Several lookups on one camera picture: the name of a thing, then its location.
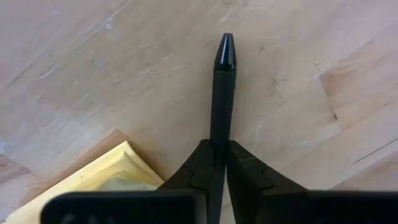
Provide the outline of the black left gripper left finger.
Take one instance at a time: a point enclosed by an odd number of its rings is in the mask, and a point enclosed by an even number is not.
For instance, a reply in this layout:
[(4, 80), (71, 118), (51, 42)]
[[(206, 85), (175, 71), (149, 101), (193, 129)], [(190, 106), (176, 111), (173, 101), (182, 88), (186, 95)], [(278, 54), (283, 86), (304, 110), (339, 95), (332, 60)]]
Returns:
[(61, 194), (45, 204), (40, 224), (213, 224), (212, 174), (213, 150), (204, 139), (159, 188)]

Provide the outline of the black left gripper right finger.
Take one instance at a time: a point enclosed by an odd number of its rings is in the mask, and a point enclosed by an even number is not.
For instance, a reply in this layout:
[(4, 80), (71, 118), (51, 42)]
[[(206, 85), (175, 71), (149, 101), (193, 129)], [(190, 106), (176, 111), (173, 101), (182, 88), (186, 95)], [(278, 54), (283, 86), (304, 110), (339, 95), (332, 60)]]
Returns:
[(226, 168), (236, 224), (398, 224), (398, 192), (309, 190), (236, 141)]

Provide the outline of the yellow sticky note pad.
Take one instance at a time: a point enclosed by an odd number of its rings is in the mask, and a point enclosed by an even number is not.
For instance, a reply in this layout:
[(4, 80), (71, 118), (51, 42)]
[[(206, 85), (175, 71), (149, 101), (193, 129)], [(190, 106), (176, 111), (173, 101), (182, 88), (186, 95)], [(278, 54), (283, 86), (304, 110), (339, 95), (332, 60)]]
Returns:
[(2, 224), (40, 224), (44, 205), (64, 193), (155, 190), (163, 183), (124, 141), (11, 213)]

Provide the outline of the black pen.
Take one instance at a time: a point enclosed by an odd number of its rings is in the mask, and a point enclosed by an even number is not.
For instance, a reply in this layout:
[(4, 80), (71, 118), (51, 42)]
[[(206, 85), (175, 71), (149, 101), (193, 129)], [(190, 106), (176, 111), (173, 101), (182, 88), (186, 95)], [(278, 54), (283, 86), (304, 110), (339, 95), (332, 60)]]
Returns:
[(211, 99), (210, 145), (214, 155), (214, 173), (210, 183), (208, 224), (219, 224), (223, 199), (226, 151), (233, 113), (236, 85), (236, 52), (233, 34), (225, 33), (215, 57)]

